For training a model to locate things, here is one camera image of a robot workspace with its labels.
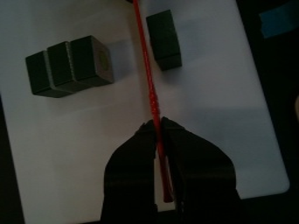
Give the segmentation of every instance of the block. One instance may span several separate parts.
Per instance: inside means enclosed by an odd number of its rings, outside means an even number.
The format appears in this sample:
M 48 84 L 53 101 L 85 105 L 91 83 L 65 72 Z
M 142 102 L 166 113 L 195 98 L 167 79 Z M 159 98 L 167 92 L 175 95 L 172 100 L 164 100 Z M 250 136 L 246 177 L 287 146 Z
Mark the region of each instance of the block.
M 45 51 L 37 52 L 36 54 L 28 56 L 25 58 L 25 65 L 33 95 L 53 98 L 71 95 L 71 92 L 63 91 L 53 86 L 48 55 Z
M 71 45 L 64 41 L 48 47 L 52 81 L 56 88 L 61 88 L 72 93 L 89 88 L 80 83 L 73 75 L 73 64 L 71 59 Z
M 93 87 L 113 83 L 109 52 L 96 38 L 79 38 L 69 46 L 76 80 Z
M 146 18 L 154 58 L 162 70 L 183 65 L 182 50 L 170 10 Z

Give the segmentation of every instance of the dark green block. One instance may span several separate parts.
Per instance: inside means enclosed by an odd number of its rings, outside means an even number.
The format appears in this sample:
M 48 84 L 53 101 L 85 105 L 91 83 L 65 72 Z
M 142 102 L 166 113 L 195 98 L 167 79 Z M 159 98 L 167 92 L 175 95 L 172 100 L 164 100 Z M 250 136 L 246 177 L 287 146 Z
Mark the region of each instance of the dark green block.
M 174 16 L 170 10 L 159 12 L 146 18 L 151 39 L 162 39 L 176 33 Z
M 25 65 L 33 95 L 60 98 L 71 94 L 59 90 L 52 84 L 47 52 L 37 52 L 28 56 L 25 58 Z
M 63 88 L 72 93 L 89 88 L 87 84 L 75 79 L 69 43 L 65 41 L 48 47 L 48 55 L 55 87 Z
M 92 36 L 69 42 L 77 81 L 99 87 L 113 82 L 108 49 Z
M 154 50 L 154 58 L 162 70 L 183 65 L 179 39 L 174 27 L 174 17 L 170 10 L 147 19 L 147 27 Z

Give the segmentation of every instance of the red stick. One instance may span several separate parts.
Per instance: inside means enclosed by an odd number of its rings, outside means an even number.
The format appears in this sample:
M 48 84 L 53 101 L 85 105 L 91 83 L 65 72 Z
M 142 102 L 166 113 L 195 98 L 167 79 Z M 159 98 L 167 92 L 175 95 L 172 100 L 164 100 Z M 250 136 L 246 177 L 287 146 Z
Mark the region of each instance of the red stick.
M 142 21 L 138 1 L 139 0 L 134 0 L 135 17 L 136 17 L 139 36 L 140 36 L 142 47 L 143 47 L 144 69 L 146 69 L 146 77 L 147 77 L 147 85 L 148 85 L 148 93 L 150 93 L 150 103 L 151 103 L 151 110 L 152 110 L 152 116 L 154 116 L 156 140 L 158 140 L 156 148 L 158 148 L 158 154 L 160 159 L 160 173 L 163 178 L 163 201 L 172 202 L 174 197 L 172 197 L 170 175 L 168 175 L 167 159 L 164 154 L 159 101 L 158 101 L 158 96 L 155 92 L 154 76 L 152 76 L 152 70 L 151 70 L 151 64 L 150 64 L 148 52 L 147 52 L 147 46 L 146 46 L 146 33 L 143 28 L 143 21 Z

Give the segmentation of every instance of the white table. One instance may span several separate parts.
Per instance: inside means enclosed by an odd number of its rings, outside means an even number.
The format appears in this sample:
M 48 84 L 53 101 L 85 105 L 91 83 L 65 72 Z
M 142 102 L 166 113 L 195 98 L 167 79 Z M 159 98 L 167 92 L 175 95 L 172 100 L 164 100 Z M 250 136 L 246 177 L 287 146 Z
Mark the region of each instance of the white table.
M 162 115 L 228 154 L 243 199 L 283 193 L 286 168 L 235 1 L 140 4 L 144 17 L 172 10 L 182 46 L 182 68 L 163 73 L 152 60 Z M 99 220 L 109 156 L 151 119 L 132 4 L 1 1 L 0 27 L 0 91 L 25 222 Z M 88 35 L 109 48 L 116 83 L 60 99 L 32 95 L 24 58 Z M 160 185 L 156 176 L 159 210 L 172 209 Z

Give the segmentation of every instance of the blue object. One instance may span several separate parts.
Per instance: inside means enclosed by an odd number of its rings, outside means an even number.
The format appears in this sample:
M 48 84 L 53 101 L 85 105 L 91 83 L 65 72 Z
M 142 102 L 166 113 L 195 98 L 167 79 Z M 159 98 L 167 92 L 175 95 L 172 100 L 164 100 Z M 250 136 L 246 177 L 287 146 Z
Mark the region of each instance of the blue object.
M 299 1 L 291 0 L 278 8 L 259 14 L 264 38 L 271 38 L 299 27 Z

